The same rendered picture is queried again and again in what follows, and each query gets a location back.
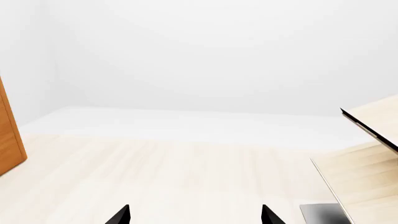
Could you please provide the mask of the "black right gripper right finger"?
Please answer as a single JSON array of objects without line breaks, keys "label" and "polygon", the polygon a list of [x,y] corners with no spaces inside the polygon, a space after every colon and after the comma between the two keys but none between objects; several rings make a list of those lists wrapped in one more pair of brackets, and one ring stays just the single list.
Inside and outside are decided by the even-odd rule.
[{"label": "black right gripper right finger", "polygon": [[267,205],[262,205],[262,224],[285,224]]}]

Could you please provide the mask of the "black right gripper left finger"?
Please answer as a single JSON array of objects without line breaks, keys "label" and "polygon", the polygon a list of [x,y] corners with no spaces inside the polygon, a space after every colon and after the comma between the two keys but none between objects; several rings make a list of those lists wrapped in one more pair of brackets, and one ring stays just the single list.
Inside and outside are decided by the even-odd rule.
[{"label": "black right gripper left finger", "polygon": [[129,205],[125,205],[120,209],[112,218],[110,218],[105,224],[130,224],[131,214]]}]

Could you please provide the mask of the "brown wooden cabinet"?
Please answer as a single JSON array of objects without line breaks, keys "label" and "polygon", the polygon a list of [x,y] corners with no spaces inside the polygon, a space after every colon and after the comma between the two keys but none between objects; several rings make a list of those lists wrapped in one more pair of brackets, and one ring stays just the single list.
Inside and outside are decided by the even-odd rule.
[{"label": "brown wooden cabinet", "polygon": [[0,176],[27,160],[27,153],[0,78]]}]

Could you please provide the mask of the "grey metal table base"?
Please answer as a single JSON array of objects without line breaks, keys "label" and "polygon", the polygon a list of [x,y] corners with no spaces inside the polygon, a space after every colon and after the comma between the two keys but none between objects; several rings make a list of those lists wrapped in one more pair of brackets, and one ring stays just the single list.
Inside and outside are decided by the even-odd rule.
[{"label": "grey metal table base", "polygon": [[300,205],[306,224],[351,224],[337,203]]}]

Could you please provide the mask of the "light wooden table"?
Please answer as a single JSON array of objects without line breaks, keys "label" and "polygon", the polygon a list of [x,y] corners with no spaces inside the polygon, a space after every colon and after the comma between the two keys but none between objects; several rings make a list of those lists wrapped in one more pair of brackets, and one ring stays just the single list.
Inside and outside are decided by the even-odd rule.
[{"label": "light wooden table", "polygon": [[375,141],[313,165],[351,224],[398,224],[398,95],[342,113]]}]

